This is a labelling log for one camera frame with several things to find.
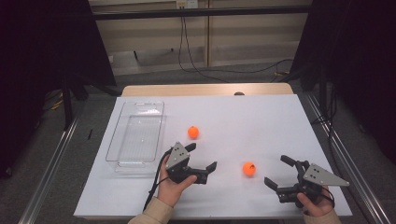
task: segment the white table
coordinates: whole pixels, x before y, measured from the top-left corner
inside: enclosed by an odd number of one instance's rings
[[[217,170],[206,185],[193,185],[182,195],[174,219],[247,219],[300,217],[294,203],[280,203],[264,183],[267,176],[280,187],[297,182],[297,172],[280,161],[288,155],[308,160],[332,171],[309,124],[297,95],[265,96],[152,96],[118,98],[102,144],[92,166],[75,216],[89,219],[130,218],[142,212],[153,178],[118,175],[106,163],[120,106],[124,102],[164,102],[164,123],[159,148],[176,141],[197,148],[189,166],[204,169],[213,161]],[[187,136],[191,125],[200,128],[195,141]],[[253,161],[253,177],[242,173],[245,161]],[[330,188],[339,216],[351,216],[339,188]]]

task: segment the hand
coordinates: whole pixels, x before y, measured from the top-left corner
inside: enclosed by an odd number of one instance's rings
[[[328,187],[323,187],[325,189],[322,189],[322,194],[330,197],[329,192],[326,189],[329,189]],[[298,193],[297,194],[298,200],[305,206],[306,209],[308,209],[308,215],[311,217],[322,217],[332,211],[332,203],[324,198],[321,198],[319,196],[319,202],[313,203],[311,200],[309,200],[308,197],[306,197],[305,194],[303,193]]]
[[[163,164],[161,164],[160,181],[163,180],[163,182],[161,182],[161,184],[159,185],[157,198],[163,203],[174,207],[180,199],[183,190],[192,185],[197,180],[197,176],[191,175],[179,184],[173,182],[171,179],[168,178],[169,175],[166,172],[165,168],[165,164],[168,159],[169,155],[165,157],[165,159],[163,160]]]

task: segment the ping pong ball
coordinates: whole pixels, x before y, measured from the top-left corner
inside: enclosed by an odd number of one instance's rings
[[[188,134],[189,134],[189,137],[192,139],[197,138],[198,134],[199,134],[199,130],[197,127],[191,126],[188,130]]]
[[[244,164],[243,170],[245,175],[252,176],[254,173],[256,173],[256,166],[253,162],[247,161]]]

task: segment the clear plastic container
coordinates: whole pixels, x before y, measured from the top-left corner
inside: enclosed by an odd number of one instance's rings
[[[162,123],[163,102],[124,103],[106,156],[116,172],[155,175]]]

